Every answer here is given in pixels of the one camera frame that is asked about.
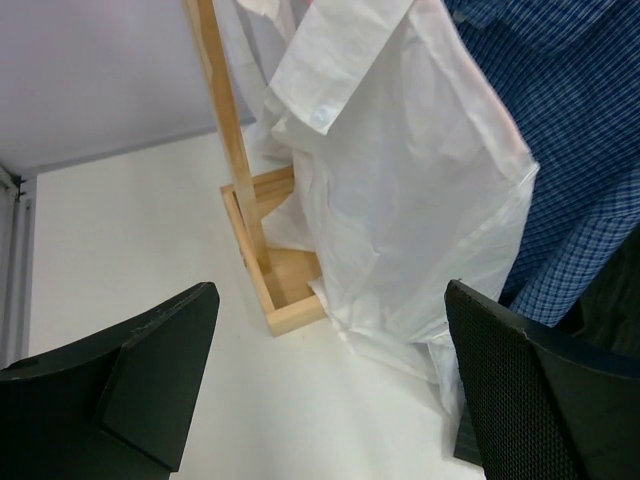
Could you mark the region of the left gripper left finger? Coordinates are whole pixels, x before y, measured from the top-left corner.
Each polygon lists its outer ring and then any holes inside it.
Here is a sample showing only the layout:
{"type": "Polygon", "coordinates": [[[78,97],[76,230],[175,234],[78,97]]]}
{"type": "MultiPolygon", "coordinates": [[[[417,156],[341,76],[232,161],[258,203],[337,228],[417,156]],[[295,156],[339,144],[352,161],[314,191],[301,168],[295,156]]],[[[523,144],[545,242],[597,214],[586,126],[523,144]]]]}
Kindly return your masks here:
{"type": "Polygon", "coordinates": [[[198,283],[1,371],[4,479],[167,479],[180,468],[219,311],[198,283]]]}

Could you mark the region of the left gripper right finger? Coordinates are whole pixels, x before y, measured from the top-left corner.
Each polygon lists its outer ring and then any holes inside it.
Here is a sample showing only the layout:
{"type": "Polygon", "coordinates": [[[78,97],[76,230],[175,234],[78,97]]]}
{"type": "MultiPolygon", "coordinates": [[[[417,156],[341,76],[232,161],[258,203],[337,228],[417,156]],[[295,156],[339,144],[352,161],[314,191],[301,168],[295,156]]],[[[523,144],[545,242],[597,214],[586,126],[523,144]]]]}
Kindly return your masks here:
{"type": "Polygon", "coordinates": [[[444,299],[486,478],[638,478],[638,360],[518,315],[458,280],[444,299]]]}

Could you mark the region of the black striped shirt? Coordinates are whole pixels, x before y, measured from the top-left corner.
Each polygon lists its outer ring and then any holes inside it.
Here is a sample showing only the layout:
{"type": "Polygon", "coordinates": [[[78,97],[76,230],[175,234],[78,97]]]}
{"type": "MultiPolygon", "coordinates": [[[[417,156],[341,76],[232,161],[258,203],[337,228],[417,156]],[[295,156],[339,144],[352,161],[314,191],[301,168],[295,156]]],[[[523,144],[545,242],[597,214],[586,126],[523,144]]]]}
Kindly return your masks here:
{"type": "Polygon", "coordinates": [[[556,329],[600,348],[639,357],[639,231],[611,256],[556,329]]]}

